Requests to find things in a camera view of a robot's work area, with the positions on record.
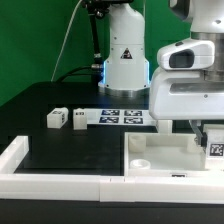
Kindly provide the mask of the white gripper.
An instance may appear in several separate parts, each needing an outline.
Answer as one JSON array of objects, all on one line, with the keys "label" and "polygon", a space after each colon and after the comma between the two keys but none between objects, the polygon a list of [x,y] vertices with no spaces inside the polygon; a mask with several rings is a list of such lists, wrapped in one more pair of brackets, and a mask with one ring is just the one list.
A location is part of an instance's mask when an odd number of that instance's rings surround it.
[{"label": "white gripper", "polygon": [[202,145],[200,120],[224,119],[224,83],[205,81],[200,71],[158,68],[150,86],[149,114],[156,120],[190,120],[196,143]]}]

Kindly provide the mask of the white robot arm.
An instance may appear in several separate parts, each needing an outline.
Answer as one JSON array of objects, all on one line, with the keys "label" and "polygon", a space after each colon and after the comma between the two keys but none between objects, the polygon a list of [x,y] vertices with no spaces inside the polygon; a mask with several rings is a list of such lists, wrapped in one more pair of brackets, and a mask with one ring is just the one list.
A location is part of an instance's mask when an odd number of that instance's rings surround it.
[{"label": "white robot arm", "polygon": [[149,93],[156,120],[187,120],[202,145],[218,144],[224,127],[201,120],[224,120],[224,0],[168,0],[169,8],[191,23],[190,37],[161,48],[158,68],[149,73],[145,20],[130,5],[111,0],[110,54],[99,89],[115,96]]}]

